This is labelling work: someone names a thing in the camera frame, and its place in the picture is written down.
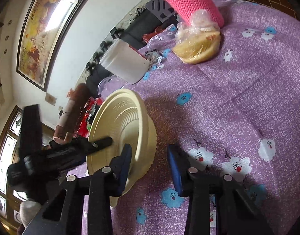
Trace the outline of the red dish far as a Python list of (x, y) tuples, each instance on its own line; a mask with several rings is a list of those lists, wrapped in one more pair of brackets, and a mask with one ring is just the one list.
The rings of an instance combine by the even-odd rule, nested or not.
[(79, 115), (74, 129), (76, 136), (88, 138), (93, 120), (102, 103), (103, 99), (100, 95), (95, 99), (93, 97), (88, 99), (87, 103), (85, 103), (84, 107), (81, 109), (81, 114)]

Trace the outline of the wooden glass door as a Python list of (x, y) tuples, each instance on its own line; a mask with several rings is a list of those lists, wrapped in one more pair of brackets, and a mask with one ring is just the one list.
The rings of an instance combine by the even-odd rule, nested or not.
[(25, 192), (13, 190), (7, 178), (9, 165), (19, 160), (17, 148), (20, 142), (21, 121), (22, 109), (15, 106), (7, 116), (7, 121), (3, 123), (0, 134), (0, 224), (7, 234), (17, 234), (17, 229), (22, 224), (20, 203), (28, 199)]

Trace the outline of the white plastic jar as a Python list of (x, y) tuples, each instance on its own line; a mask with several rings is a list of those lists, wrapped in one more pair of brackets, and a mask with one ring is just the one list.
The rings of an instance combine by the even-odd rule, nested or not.
[(100, 64), (129, 84), (137, 83), (149, 69), (149, 60), (121, 39), (112, 43)]

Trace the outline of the purple floral tablecloth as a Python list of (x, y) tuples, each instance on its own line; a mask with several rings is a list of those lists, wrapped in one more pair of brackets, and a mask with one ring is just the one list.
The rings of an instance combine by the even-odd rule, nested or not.
[(129, 88), (154, 122), (157, 151), (147, 174), (112, 208), (115, 234), (183, 234), (188, 199), (166, 160), (177, 144), (204, 172), (230, 174), (275, 234), (300, 217), (300, 21), (239, 0), (214, 0), (225, 20), (216, 57), (197, 65), (173, 52), (175, 26), (141, 53), (164, 56)]

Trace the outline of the framed horse painting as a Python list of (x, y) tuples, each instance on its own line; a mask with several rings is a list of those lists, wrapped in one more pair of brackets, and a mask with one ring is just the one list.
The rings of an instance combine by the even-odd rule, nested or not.
[(63, 39), (86, 0), (32, 0), (22, 26), (16, 72), (45, 92)]

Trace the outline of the black leather sofa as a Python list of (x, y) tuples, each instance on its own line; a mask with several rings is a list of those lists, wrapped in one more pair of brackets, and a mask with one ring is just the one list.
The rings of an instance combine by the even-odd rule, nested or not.
[(86, 71), (89, 72), (86, 85), (92, 97), (98, 96), (99, 83), (112, 75), (100, 65), (100, 60), (114, 40), (119, 38), (139, 50), (145, 47), (147, 40), (154, 34), (158, 34), (160, 30), (166, 29), (171, 24), (177, 25), (177, 15), (177, 12), (165, 0), (150, 0), (146, 3), (145, 9), (137, 13), (136, 18), (128, 20), (128, 26), (125, 27), (122, 24), (113, 27), (106, 40), (100, 43), (98, 50), (86, 64)]

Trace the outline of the bagged yellow bread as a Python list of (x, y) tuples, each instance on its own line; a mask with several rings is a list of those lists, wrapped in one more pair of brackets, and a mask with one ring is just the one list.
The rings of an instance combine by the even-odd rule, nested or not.
[(189, 23), (180, 22), (175, 34), (173, 52), (186, 64), (199, 64), (212, 59), (221, 45), (218, 24), (206, 10), (197, 10)]

